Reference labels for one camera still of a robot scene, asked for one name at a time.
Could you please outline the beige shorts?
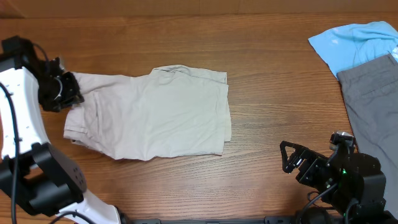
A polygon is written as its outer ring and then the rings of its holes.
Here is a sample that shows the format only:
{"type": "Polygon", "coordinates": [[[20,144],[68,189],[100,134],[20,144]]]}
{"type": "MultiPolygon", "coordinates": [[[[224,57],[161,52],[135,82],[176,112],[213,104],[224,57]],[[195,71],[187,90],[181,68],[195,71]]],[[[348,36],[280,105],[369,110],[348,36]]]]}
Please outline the beige shorts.
{"type": "Polygon", "coordinates": [[[220,155],[232,137],[227,74],[169,65],[139,77],[76,73],[84,101],[64,137],[113,159],[220,155]]]}

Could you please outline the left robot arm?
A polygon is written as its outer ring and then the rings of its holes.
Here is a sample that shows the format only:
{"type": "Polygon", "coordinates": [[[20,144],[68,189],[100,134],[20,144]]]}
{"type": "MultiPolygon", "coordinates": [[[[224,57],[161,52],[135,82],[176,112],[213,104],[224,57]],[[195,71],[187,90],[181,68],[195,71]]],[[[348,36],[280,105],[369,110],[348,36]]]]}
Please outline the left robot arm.
{"type": "Polygon", "coordinates": [[[119,208],[91,193],[78,164],[53,146],[42,111],[83,102],[78,82],[59,58],[38,58],[39,46],[18,36],[1,42],[1,190],[11,208],[57,222],[127,223],[119,208]]]}

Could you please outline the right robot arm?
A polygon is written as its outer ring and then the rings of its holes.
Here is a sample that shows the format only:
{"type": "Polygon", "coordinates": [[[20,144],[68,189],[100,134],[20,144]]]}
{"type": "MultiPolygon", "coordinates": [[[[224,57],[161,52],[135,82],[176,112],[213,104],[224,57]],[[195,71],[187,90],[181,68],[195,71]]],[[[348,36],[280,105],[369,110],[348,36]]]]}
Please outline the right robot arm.
{"type": "Polygon", "coordinates": [[[282,141],[282,170],[298,169],[296,180],[317,189],[318,196],[297,214],[296,223],[309,223],[308,211],[318,199],[332,205],[343,223],[397,223],[385,210],[386,176],[379,160],[355,152],[354,140],[332,140],[333,154],[326,157],[305,146],[282,141]]]}

